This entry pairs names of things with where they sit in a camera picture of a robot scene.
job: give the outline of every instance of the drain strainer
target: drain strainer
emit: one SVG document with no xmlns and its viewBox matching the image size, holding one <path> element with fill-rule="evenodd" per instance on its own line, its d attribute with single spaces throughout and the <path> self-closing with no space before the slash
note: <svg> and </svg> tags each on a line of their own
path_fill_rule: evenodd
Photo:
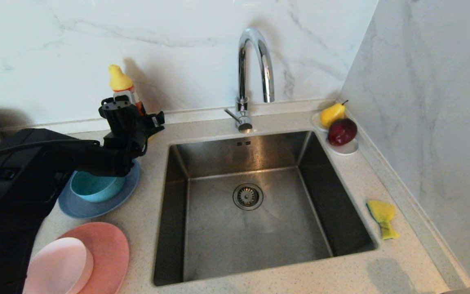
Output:
<svg viewBox="0 0 470 294">
<path fill-rule="evenodd" d="M 233 192 L 233 202 L 243 210 L 253 210 L 262 203 L 264 194 L 261 188 L 254 184 L 242 184 Z"/>
</svg>

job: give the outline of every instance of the yellow pear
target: yellow pear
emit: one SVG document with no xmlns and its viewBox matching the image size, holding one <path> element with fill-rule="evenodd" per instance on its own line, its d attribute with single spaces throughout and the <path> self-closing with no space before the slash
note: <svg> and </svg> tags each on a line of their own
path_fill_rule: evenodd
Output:
<svg viewBox="0 0 470 294">
<path fill-rule="evenodd" d="M 344 104 L 346 102 L 343 104 L 336 103 L 320 112 L 320 123 L 324 128 L 329 129 L 336 120 L 343 119 L 345 117 L 346 107 Z"/>
</svg>

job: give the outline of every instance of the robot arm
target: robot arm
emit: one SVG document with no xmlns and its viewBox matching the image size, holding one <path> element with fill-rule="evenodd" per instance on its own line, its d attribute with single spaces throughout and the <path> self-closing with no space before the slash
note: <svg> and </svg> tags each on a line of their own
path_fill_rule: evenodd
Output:
<svg viewBox="0 0 470 294">
<path fill-rule="evenodd" d="M 125 96 L 103 100 L 99 113 L 112 130 L 102 146 L 45 129 L 0 143 L 0 294 L 21 294 L 35 235 L 73 171 L 125 176 L 164 129 L 163 112 L 140 116 Z"/>
</svg>

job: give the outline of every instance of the sink basin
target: sink basin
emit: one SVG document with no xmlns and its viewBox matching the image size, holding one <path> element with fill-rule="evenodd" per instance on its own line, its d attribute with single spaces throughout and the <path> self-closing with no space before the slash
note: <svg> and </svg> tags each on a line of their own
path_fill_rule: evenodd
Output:
<svg viewBox="0 0 470 294">
<path fill-rule="evenodd" d="M 170 147 L 156 286 L 373 249 L 313 132 Z"/>
</svg>

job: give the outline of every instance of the faucet spout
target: faucet spout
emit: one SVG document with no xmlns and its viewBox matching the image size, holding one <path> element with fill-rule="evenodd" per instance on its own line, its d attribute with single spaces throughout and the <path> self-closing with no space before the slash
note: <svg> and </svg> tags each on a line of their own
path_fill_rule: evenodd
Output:
<svg viewBox="0 0 470 294">
<path fill-rule="evenodd" d="M 242 32 L 239 40 L 239 97 L 237 99 L 237 111 L 244 111 L 248 108 L 248 97 L 246 97 L 246 43 L 248 41 L 253 44 L 259 58 L 264 102 L 270 103 L 275 100 L 273 69 L 266 41 L 259 30 L 247 28 Z"/>
</svg>

